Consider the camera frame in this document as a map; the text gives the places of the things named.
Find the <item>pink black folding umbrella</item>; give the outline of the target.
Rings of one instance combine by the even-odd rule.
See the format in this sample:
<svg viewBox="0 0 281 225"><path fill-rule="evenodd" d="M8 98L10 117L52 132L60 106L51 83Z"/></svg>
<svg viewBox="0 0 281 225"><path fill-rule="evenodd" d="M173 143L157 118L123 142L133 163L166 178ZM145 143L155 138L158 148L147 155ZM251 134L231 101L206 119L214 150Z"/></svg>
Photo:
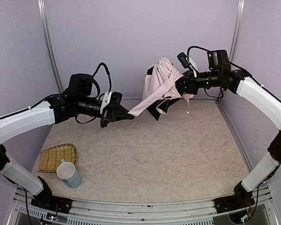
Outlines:
<svg viewBox="0 0 281 225"><path fill-rule="evenodd" d="M189 102L195 95L184 90L178 91L176 88L175 82L182 77L169 59L161 58L147 70L142 101L128 113L137 117L143 111L147 111L155 121L158 121L162 114L167 114L169 106L180 99Z"/></svg>

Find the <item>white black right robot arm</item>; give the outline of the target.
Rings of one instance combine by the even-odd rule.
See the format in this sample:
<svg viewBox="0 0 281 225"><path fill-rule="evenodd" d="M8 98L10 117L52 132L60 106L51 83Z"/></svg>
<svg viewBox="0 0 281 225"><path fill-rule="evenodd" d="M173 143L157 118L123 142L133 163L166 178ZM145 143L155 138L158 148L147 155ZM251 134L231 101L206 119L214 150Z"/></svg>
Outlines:
<svg viewBox="0 0 281 225"><path fill-rule="evenodd" d="M250 72L232 63L226 50L205 49L204 51L207 53L209 69L207 72L198 71L189 52L181 52L177 55L177 59L187 71L177 80L176 87L187 94L194 95L199 89L229 90L252 104L278 130L265 156L234 188L235 198L245 198L281 165L281 100L257 82Z"/></svg>

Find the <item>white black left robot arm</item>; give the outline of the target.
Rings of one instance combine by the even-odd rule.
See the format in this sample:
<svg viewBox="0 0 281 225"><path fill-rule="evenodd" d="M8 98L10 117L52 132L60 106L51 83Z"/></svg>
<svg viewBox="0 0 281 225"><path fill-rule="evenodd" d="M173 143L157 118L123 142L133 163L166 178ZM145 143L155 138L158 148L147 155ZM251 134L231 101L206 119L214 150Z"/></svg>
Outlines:
<svg viewBox="0 0 281 225"><path fill-rule="evenodd" d="M132 120L120 103L122 94L108 91L99 99L100 87L94 76L71 75L69 86L61 94L52 94L25 109L0 116L0 174L22 186L34 196L51 195L52 192L42 178L37 178L7 155L4 143L36 128L62 123L83 114L93 120L100 119L100 126L110 122Z"/></svg>

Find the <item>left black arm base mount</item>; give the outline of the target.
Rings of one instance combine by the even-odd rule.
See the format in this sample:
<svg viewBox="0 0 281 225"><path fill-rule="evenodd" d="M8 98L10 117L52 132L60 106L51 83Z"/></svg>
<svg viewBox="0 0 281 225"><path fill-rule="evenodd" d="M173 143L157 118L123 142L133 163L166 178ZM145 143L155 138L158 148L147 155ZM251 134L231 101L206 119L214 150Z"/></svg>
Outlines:
<svg viewBox="0 0 281 225"><path fill-rule="evenodd" d="M38 176L38 178L44 189L38 195L32 197L31 205L45 210L69 214L72 200L70 198L53 195L46 181L40 176Z"/></svg>

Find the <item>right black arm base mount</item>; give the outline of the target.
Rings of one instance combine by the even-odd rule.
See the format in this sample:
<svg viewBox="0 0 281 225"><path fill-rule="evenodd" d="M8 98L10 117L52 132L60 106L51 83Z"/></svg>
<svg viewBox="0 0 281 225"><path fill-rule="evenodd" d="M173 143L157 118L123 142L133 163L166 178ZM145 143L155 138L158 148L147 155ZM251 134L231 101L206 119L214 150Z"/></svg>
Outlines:
<svg viewBox="0 0 281 225"><path fill-rule="evenodd" d="M252 191L246 191L241 182L234 187L234 194L214 199L214 205L217 213L238 210L254 204L255 201Z"/></svg>

